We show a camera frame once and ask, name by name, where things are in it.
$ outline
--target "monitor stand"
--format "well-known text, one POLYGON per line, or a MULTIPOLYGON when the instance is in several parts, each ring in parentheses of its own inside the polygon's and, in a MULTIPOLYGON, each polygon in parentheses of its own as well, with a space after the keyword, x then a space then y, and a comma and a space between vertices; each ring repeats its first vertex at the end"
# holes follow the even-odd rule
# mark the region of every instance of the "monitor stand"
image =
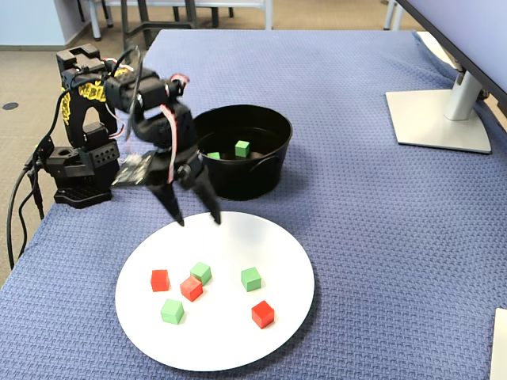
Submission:
POLYGON ((491 153, 484 124, 473 109, 481 89, 467 71, 452 90, 386 93, 398 143, 491 153))

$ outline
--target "power cord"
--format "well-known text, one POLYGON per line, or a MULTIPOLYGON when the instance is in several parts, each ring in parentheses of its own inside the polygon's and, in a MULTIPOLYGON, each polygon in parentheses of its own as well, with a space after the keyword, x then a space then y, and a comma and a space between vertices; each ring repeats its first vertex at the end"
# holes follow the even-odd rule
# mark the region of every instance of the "power cord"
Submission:
POLYGON ((25 174, 29 171, 29 168, 25 166, 23 170, 21 171, 19 177, 16 180, 16 183, 14 184, 13 192, 10 195, 10 201, 9 201, 9 210, 7 211, 7 253, 9 254, 9 264, 10 264, 10 270, 12 271, 14 269, 14 256, 13 256, 13 237, 12 237, 12 218, 13 218, 13 209, 14 209, 14 200, 16 199, 16 193, 19 189, 19 185, 21 184, 21 181, 25 177, 25 174))
POLYGON ((25 251, 26 243, 28 240, 28 234, 26 230, 26 224, 25 219, 23 218, 23 206, 29 201, 31 196, 34 196, 35 202, 37 205, 37 208, 39 209, 39 215, 41 219, 44 217, 44 211, 42 209, 42 195, 40 194, 40 187, 39 187, 39 177, 38 177, 38 171, 40 169, 40 166, 37 165, 37 160, 39 158, 39 149, 40 146, 49 139, 51 136, 51 133, 55 130, 56 127, 56 121, 58 120, 58 114, 60 110, 60 105, 62 103, 63 97, 65 97, 70 91, 73 89, 82 86, 86 83, 95 83, 97 81, 96 78, 94 79, 88 79, 86 81, 83 81, 81 83, 78 83, 77 85, 73 85, 69 89, 66 89, 63 91, 60 96, 58 97, 58 100, 56 101, 56 107, 55 107, 55 115, 53 116, 53 121, 51 123, 51 127, 49 128, 48 133, 39 141, 37 144, 36 149, 33 151, 33 154, 31 158, 25 163, 25 167, 20 173, 20 176, 17 178, 16 183, 14 184, 13 192, 10 196, 9 200, 9 207, 7 211, 7 253, 9 254, 9 264, 10 269, 14 269, 14 254, 13 254, 13 244, 12 244, 12 217, 13 217, 13 209, 14 209, 14 200, 16 199, 17 190, 19 189, 20 183, 23 180, 23 177, 26 173, 30 172, 30 181, 32 182, 32 189, 30 190, 30 193, 23 199, 21 202, 21 205, 18 209, 19 218, 21 221, 21 227, 23 229, 23 244, 21 246, 20 254, 21 256, 23 252, 25 251))

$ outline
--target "red cube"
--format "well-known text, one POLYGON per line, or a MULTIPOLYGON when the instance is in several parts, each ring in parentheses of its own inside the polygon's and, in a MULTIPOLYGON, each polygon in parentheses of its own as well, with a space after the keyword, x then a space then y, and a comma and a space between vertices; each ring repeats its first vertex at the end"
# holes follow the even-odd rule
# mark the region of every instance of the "red cube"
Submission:
POLYGON ((275 320, 275 310, 266 301, 262 301, 252 308, 252 319, 263 329, 275 320))
POLYGON ((167 274, 167 270, 151 271, 151 289, 153 291, 169 290, 169 275, 167 274))
POLYGON ((194 299, 203 294, 203 284, 193 276, 190 276, 185 281, 183 281, 183 283, 180 285, 180 289, 181 293, 190 302, 193 302, 194 299))

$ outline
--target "white paper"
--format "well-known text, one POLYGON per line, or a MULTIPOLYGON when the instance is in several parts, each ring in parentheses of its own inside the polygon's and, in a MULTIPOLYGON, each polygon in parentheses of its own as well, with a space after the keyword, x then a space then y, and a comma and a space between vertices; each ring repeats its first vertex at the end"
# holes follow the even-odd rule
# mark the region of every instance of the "white paper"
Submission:
POLYGON ((490 380, 507 379, 507 310, 498 308, 494 315, 493 351, 490 380))

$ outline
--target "monitor base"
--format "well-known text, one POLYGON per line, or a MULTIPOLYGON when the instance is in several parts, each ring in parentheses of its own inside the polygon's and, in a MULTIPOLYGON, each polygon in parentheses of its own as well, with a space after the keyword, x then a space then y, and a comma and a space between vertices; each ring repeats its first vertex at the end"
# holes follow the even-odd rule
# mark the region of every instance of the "monitor base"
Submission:
POLYGON ((486 129, 475 110, 467 120, 444 116, 450 89, 389 92, 386 97, 399 144, 491 153, 486 129))

